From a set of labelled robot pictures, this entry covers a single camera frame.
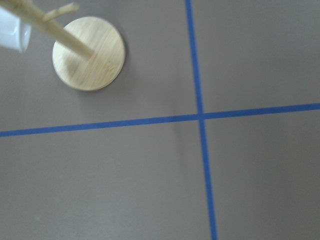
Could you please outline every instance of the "wooden stand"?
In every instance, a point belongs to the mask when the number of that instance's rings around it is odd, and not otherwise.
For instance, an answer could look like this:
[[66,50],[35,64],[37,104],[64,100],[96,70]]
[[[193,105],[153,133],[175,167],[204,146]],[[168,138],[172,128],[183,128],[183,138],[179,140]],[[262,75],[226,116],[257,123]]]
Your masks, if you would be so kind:
[[97,17],[83,17],[65,28],[53,19],[76,11],[71,3],[44,13],[27,0],[0,0],[6,8],[56,40],[52,60],[57,75],[68,86],[93,91],[110,84],[125,61],[124,42],[114,26]]

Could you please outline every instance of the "bamboo base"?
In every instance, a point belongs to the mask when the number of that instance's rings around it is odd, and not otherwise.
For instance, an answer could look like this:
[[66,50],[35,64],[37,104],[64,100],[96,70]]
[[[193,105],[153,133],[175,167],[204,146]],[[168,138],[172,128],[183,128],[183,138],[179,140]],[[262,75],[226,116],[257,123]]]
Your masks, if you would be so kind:
[[94,54],[85,59],[56,41],[52,61],[60,79],[82,91],[109,85],[125,61],[124,42],[116,28],[101,18],[87,16],[70,22],[64,29],[94,50]]

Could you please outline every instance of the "white mug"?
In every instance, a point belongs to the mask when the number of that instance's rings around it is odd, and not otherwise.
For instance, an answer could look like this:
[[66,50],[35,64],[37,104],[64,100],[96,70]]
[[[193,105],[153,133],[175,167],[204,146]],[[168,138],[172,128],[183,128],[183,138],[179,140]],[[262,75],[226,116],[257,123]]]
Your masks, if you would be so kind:
[[28,47],[31,26],[0,7],[0,46],[24,53]]

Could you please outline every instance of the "floor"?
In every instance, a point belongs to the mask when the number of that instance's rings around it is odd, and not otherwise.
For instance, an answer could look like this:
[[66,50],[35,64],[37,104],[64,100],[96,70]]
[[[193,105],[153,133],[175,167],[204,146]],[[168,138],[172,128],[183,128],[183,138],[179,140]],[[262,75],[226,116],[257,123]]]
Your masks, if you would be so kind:
[[77,2],[126,61],[81,92],[0,49],[1,239],[319,238],[320,2]]

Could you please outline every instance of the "wooden peg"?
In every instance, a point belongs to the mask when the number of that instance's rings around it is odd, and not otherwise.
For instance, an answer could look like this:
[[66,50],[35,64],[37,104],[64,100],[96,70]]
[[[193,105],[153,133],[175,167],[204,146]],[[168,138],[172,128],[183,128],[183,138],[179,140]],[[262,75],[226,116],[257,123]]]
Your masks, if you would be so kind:
[[45,22],[47,22],[49,20],[56,19],[57,17],[60,17],[62,15],[76,12],[76,11],[78,11],[78,9],[79,9],[79,4],[76,2],[72,2],[72,3],[64,5],[58,9],[54,9],[52,11],[47,12],[43,16],[43,20]]

